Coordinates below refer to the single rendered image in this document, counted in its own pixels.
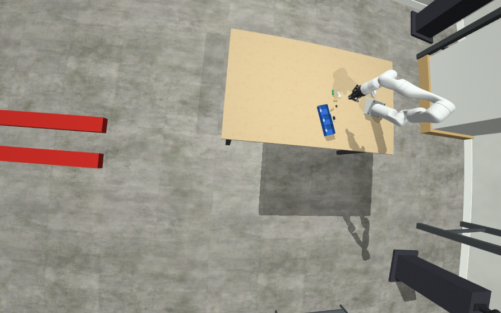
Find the blue three-compartment bin rack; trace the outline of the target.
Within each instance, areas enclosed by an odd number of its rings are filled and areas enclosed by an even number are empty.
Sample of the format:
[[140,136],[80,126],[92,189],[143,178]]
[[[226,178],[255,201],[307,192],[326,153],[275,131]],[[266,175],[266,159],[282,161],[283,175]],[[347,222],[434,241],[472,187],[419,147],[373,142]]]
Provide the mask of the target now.
[[[324,136],[335,134],[332,116],[327,104],[317,106]],[[328,114],[328,115],[327,115]]]

